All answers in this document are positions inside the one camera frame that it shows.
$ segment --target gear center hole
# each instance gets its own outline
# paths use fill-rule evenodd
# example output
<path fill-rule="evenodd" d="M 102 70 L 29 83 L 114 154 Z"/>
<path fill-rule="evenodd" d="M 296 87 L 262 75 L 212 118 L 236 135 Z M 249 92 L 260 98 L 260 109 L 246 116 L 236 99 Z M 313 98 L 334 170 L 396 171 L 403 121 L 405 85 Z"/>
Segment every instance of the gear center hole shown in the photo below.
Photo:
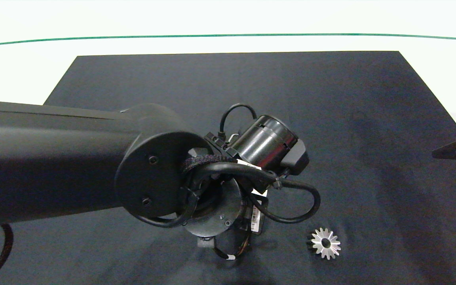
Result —
<path fill-rule="evenodd" d="M 331 245 L 330 240 L 328 240 L 328 238 L 322 239 L 322 240 L 321 240 L 321 245 L 322 245 L 324 248 L 328 249 L 328 248 L 330 247 L 330 245 Z"/>

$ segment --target metal gear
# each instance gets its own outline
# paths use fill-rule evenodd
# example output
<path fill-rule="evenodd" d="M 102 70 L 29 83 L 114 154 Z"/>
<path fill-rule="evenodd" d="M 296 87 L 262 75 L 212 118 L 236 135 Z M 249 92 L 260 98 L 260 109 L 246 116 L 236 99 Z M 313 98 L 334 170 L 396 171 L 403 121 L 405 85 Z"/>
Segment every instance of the metal gear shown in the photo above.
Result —
<path fill-rule="evenodd" d="M 309 249 L 316 249 L 316 254 L 321 254 L 321 258 L 330 257 L 335 259 L 335 255 L 339 255 L 340 241 L 337 240 L 337 236 L 333 235 L 332 231 L 328 231 L 326 228 L 323 230 L 315 230 L 316 233 L 311 232 L 308 236 L 309 241 L 307 242 Z"/>

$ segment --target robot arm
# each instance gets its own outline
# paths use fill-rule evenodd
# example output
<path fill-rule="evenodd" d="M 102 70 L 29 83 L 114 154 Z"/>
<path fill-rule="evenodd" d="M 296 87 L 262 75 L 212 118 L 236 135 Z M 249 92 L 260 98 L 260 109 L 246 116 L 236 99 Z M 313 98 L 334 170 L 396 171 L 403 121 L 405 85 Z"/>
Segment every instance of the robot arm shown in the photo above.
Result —
<path fill-rule="evenodd" d="M 223 125 L 245 106 L 255 121 L 226 141 Z M 310 218 L 318 191 L 288 180 L 309 163 L 304 142 L 273 116 L 236 104 L 217 136 L 199 137 L 170 109 L 138 105 L 121 112 L 0 103 L 0 224 L 123 206 L 158 227 L 184 226 L 226 259 L 249 244 L 251 212 L 276 222 Z M 260 196 L 269 188 L 308 191 L 306 213 L 270 213 Z M 175 214 L 175 218 L 163 218 Z M 228 229 L 247 232 L 235 255 L 215 245 Z"/>

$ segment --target green line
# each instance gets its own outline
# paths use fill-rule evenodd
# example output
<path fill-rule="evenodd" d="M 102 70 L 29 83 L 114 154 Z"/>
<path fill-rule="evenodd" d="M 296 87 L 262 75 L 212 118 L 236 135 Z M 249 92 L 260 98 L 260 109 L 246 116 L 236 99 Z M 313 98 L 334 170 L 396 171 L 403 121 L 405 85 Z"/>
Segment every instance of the green line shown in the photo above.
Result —
<path fill-rule="evenodd" d="M 38 40 L 17 40 L 4 42 L 0 45 L 11 45 L 34 42 L 50 42 L 52 40 L 94 40 L 100 38 L 223 38 L 228 36 L 400 36 L 404 38 L 438 38 L 440 40 L 456 40 L 452 36 L 420 36 L 417 34 L 359 34 L 359 33 L 314 33 L 314 34 L 172 34 L 163 36 L 78 36 L 74 38 L 40 38 Z"/>

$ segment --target cylindrical motor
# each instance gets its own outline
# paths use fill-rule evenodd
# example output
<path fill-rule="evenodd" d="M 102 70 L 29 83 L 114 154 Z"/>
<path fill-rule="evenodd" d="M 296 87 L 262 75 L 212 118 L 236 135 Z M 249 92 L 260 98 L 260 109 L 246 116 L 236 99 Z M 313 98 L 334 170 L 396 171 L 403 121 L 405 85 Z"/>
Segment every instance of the cylindrical motor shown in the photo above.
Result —
<path fill-rule="evenodd" d="M 230 147 L 240 159 L 278 173 L 281 161 L 297 141 L 297 135 L 281 121 L 262 115 Z"/>

